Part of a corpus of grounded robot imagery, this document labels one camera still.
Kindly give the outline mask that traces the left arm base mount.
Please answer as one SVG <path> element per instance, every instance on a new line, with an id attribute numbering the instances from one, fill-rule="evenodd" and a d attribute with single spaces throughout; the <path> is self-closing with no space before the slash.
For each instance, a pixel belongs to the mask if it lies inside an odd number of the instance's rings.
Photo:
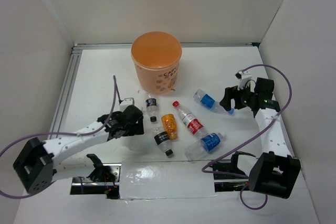
<path id="1" fill-rule="evenodd" d="M 105 195 L 106 199 L 120 199 L 121 163 L 103 163 L 95 154 L 87 154 L 93 165 L 85 176 L 73 177 L 71 195 Z"/>

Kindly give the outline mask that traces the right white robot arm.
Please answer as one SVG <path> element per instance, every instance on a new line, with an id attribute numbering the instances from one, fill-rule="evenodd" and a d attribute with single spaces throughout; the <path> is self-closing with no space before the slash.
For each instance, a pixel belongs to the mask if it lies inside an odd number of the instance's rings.
<path id="1" fill-rule="evenodd" d="M 283 199 L 289 198 L 301 170 L 300 161 L 290 153 L 279 121 L 279 103 L 273 99 L 274 81 L 257 78 L 255 87 L 248 74 L 239 74 L 239 85 L 228 87 L 220 102 L 225 109 L 249 107 L 259 126 L 262 153 L 256 157 L 236 151 L 230 159 L 229 172 L 235 178 L 248 177 L 249 189 Z"/>

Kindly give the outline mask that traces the orange juice bottle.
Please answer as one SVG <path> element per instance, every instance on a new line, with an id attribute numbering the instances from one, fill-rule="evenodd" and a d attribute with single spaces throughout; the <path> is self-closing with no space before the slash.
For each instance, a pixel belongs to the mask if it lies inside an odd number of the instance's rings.
<path id="1" fill-rule="evenodd" d="M 177 135 L 177 125 L 176 120 L 173 114 L 166 114 L 161 117 L 161 121 L 164 127 L 164 130 L 167 132 L 170 140 L 176 140 Z"/>

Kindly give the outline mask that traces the crushed bottle blue label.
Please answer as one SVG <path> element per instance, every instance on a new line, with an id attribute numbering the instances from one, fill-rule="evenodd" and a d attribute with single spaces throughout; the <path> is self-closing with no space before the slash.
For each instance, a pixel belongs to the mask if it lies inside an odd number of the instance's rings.
<path id="1" fill-rule="evenodd" d="M 215 101 L 212 97 L 210 97 L 206 92 L 204 92 L 201 89 L 198 89 L 195 94 L 193 95 L 194 100 L 207 108 L 208 110 L 214 112 L 214 113 L 220 113 L 220 114 L 229 114 L 232 115 L 234 113 L 234 109 L 230 109 L 229 111 L 226 111 L 218 101 Z"/>

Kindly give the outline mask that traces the clear bottle black label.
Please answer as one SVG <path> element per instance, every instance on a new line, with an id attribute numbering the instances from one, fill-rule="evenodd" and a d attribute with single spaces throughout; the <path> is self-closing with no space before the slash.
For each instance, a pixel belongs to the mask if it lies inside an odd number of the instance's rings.
<path id="1" fill-rule="evenodd" d="M 167 131 L 162 126 L 160 126 L 155 128 L 152 133 L 160 151 L 167 157 L 173 156 L 172 143 Z"/>

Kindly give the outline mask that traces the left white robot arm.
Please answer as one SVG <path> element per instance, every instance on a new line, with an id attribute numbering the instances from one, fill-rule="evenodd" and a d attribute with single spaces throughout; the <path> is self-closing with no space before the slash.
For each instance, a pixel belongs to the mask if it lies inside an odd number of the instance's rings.
<path id="1" fill-rule="evenodd" d="M 102 115 L 69 136 L 46 141 L 31 138 L 14 161 L 13 168 L 30 195 L 68 177 L 86 177 L 93 182 L 107 178 L 115 182 L 115 173 L 97 155 L 87 154 L 72 161 L 69 158 L 89 147 L 143 133 L 143 112 L 135 105 L 129 105 L 123 111 Z"/>

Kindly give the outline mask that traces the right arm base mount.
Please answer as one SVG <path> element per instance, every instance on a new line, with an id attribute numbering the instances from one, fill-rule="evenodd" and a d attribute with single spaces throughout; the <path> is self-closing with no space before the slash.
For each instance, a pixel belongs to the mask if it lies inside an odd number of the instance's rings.
<path id="1" fill-rule="evenodd" d="M 210 166 L 214 172 L 214 189 L 216 193 L 239 191 L 247 183 L 247 175 L 238 169 L 237 162 L 240 154 L 243 152 L 236 152 L 230 158 L 230 161 L 218 161 Z"/>

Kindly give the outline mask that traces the clear bottle dark blue label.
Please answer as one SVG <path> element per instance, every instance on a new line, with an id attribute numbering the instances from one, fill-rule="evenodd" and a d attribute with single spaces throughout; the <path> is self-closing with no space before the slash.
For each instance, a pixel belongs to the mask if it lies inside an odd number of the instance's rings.
<path id="1" fill-rule="evenodd" d="M 157 115 L 159 112 L 157 99 L 153 94 L 146 93 L 145 95 L 146 112 L 150 118 L 151 123 L 157 122 Z"/>

